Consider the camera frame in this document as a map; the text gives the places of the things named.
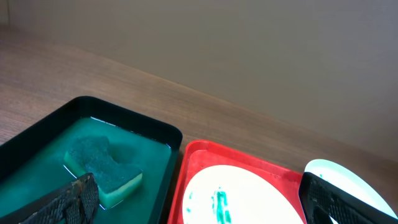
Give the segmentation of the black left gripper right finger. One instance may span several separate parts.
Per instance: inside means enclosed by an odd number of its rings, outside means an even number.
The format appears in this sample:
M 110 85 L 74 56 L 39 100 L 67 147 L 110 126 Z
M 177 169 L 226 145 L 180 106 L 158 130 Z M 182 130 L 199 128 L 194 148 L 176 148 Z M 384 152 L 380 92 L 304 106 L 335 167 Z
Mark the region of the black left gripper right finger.
M 397 224 L 397 219 L 304 172 L 298 195 L 308 224 Z

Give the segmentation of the green yellow scrub sponge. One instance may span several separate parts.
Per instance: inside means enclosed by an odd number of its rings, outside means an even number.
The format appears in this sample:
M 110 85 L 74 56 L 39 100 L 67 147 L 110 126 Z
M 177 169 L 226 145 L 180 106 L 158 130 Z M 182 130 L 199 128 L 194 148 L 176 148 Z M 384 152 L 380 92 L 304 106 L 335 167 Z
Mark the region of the green yellow scrub sponge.
M 65 167 L 75 176 L 92 173 L 98 186 L 99 202 L 110 209 L 125 200 L 140 186 L 142 169 L 131 163 L 119 163 L 111 155 L 106 136 L 75 139 L 64 155 Z

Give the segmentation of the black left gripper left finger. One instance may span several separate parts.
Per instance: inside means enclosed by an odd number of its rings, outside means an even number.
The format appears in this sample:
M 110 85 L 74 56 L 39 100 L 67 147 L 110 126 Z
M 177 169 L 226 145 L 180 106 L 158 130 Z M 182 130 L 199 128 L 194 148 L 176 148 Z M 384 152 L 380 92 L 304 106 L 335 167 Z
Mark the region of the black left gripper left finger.
M 24 207 L 1 217 L 1 223 L 93 223 L 99 206 L 98 185 L 95 182 L 94 175 L 87 173 Z

